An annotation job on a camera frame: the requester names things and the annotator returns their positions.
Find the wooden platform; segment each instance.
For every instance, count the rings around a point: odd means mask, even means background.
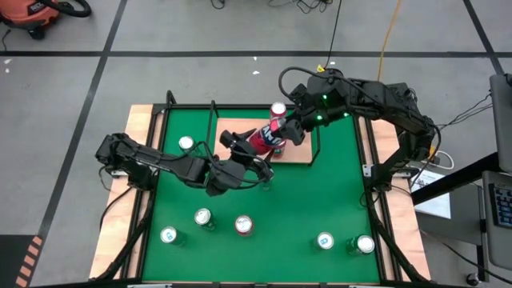
[[[125,132],[135,141],[144,144],[146,142],[147,132],[150,124],[152,105],[134,105],[131,107],[128,123]],[[162,125],[162,116],[157,118],[155,127],[153,147],[157,146],[160,127]],[[364,121],[360,119],[359,127],[362,134],[363,148],[365,150],[366,162],[371,164],[370,144]],[[373,130],[377,144],[377,152],[380,162],[384,162],[398,148],[398,140],[393,125],[384,121],[374,121]],[[126,186],[126,177],[114,179],[112,190],[108,202],[112,201],[120,192],[123,192]],[[393,185],[409,190],[406,180],[393,180]],[[425,251],[423,249],[422,238],[419,233],[418,222],[412,199],[409,195],[398,189],[392,189],[387,192],[387,201],[390,209],[390,218],[393,226],[394,238],[404,255],[416,268],[416,270],[425,278],[430,278],[429,268],[426,262]],[[126,236],[130,225],[130,217],[134,207],[135,191],[122,198],[119,203],[114,205],[106,215],[103,228],[100,232],[96,253],[90,270],[90,277],[100,275],[108,265],[115,259],[118,252],[126,242]],[[144,212],[147,194],[142,200],[143,209],[139,214],[139,219]],[[384,257],[384,267],[386,278],[393,280],[393,268],[390,261],[390,253],[386,245],[382,243],[382,253]],[[140,251],[140,239],[132,251],[132,261],[130,262],[128,277],[135,277],[135,267],[138,264],[138,255]]]
[[[225,148],[219,141],[221,133],[224,130],[229,132],[244,133],[254,128],[261,128],[268,124],[269,119],[245,119],[245,118],[219,118],[217,120],[217,129],[215,133],[215,148],[214,153],[220,157],[221,160],[226,160],[231,156],[228,148]],[[313,150],[311,147],[311,133],[306,133],[304,142],[300,146],[295,146],[292,141],[287,141],[285,146],[285,153],[281,158],[272,158],[271,162],[277,163],[310,163],[313,159]]]

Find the black floor line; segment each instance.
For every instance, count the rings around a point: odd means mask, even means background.
[[[329,51],[242,50],[242,51],[7,51],[7,57],[133,57],[133,58],[198,58],[198,57],[327,57]],[[378,58],[380,51],[333,51],[333,57]],[[512,52],[462,51],[388,51],[386,58],[512,58]]]
[[[83,129],[86,125],[87,117],[89,116],[90,108],[93,104],[94,96],[96,95],[96,90],[98,89],[98,85],[100,83],[103,71],[105,69],[105,64],[108,59],[108,52],[112,48],[115,34],[117,33],[119,28],[122,13],[124,12],[124,9],[126,7],[126,1],[127,0],[121,0],[119,3],[118,11],[116,12],[114,22],[112,24],[112,27],[110,28],[110,32],[106,40],[105,47],[103,48],[102,56],[100,57],[98,66],[96,68],[96,71],[94,72],[94,76],[91,81],[89,91],[87,92],[86,100],[83,103],[80,116],[78,116],[78,121],[76,127],[74,128],[73,137],[67,149],[66,156],[64,157],[64,162],[62,164],[61,170],[58,173],[57,181],[55,183],[54,190],[50,197],[50,202],[48,203],[48,207],[46,208],[46,212],[42,219],[41,226],[39,227],[39,235],[41,235],[44,239],[46,239],[46,237],[48,236],[51,223],[54,220],[55,212],[57,211],[57,206],[62,196],[64,185],[66,184],[67,177],[70,173],[71,164],[73,163],[74,156],[77,152],[78,143],[80,142]]]
[[[471,4],[470,0],[464,0],[464,5],[466,6],[467,12],[470,14],[471,21],[473,22],[474,28],[477,30],[483,46],[486,48],[486,52],[490,55],[490,61],[493,63],[494,71],[496,74],[503,74],[502,64],[500,64],[498,57],[496,57],[494,53],[494,49],[480,23],[480,19],[478,19],[477,13],[474,11],[473,4]]]

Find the white paper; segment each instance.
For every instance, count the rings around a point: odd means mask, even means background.
[[[435,181],[439,180],[440,178],[443,178],[444,175],[424,170],[421,175],[416,176],[416,177],[419,177],[419,179],[416,181],[416,183],[411,188],[413,193],[416,190],[418,190],[428,184],[431,184],[432,182],[435,182]],[[446,193],[439,197],[431,199],[427,202],[424,202],[422,204],[418,204],[414,207],[414,209],[417,212],[430,214],[430,215],[438,216],[438,217],[443,217],[446,219],[451,219],[450,194]]]

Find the gray floor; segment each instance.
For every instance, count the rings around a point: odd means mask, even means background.
[[[293,6],[270,8],[266,0],[226,1],[224,10],[214,10],[207,0],[127,0],[111,50],[329,49],[337,5],[329,6],[324,14],[313,11],[304,15]],[[89,2],[93,17],[63,16],[40,42],[16,30],[6,39],[8,49],[102,51],[122,2]],[[334,50],[379,51],[395,3],[343,1]],[[494,50],[511,52],[512,2],[472,3]],[[5,30],[0,26],[0,35]],[[387,50],[486,51],[459,0],[404,0]],[[108,58],[32,285],[87,279],[107,198],[93,155],[106,134],[124,130],[132,104],[163,102],[168,89],[180,103],[207,103],[211,99],[221,103],[270,103],[283,100],[277,89],[281,70],[288,66],[314,70],[326,60],[253,56],[258,52],[245,57]],[[36,234],[90,92],[99,57],[0,56],[0,60],[0,134],[4,135],[0,138],[0,234]],[[331,61],[331,66],[348,76],[377,77],[377,58]],[[512,71],[512,59],[499,61],[505,71]],[[488,58],[386,58],[382,80],[406,82],[415,88],[420,111],[436,123],[444,123],[485,97],[492,74],[494,68]],[[290,90],[306,79],[302,74],[290,74],[285,87]],[[486,156],[495,151],[492,113],[488,110],[446,128],[442,138],[441,150],[453,156],[455,169]],[[465,275],[474,268],[438,243],[423,240],[433,279],[464,285]],[[475,259],[474,247],[446,241]],[[512,278],[510,271],[494,270]],[[505,287],[493,279],[487,285]]]

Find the orange striped tape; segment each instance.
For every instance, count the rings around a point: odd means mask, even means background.
[[[27,248],[25,258],[23,259],[22,267],[19,269],[18,277],[16,278],[17,287],[28,287],[32,275],[34,274],[35,265],[38,261],[39,254],[42,248],[42,238],[34,236],[32,243]]]

